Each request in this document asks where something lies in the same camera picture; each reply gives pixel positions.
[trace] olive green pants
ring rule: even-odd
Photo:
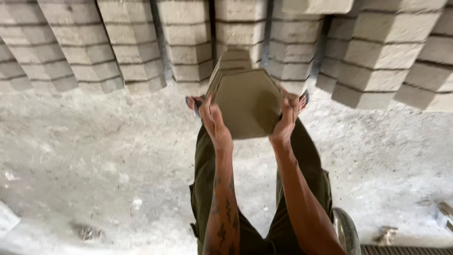
[[[299,119],[296,121],[291,135],[291,147],[311,192],[332,219],[332,197],[328,173],[321,168],[318,151]],[[202,254],[207,219],[211,209],[215,161],[214,145],[205,127],[202,126],[198,133],[195,151],[195,181],[189,187],[192,210],[196,219],[195,224],[191,224],[191,226],[198,238],[198,254]],[[303,254],[289,221],[278,170],[276,203],[277,211],[270,225],[269,233],[264,239],[239,211],[241,254]]]

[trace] dusty floor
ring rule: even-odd
[[[188,91],[1,96],[0,198],[22,222],[0,250],[195,254],[188,185],[200,121],[186,110]],[[351,110],[315,90],[301,118],[330,171],[334,205],[349,212],[362,243],[381,225],[400,228],[397,244],[453,243],[434,221],[437,202],[453,204],[453,114],[396,102]],[[234,170],[240,208],[266,235],[276,171],[268,140],[236,141]],[[79,240],[77,223],[102,229],[104,243]]]

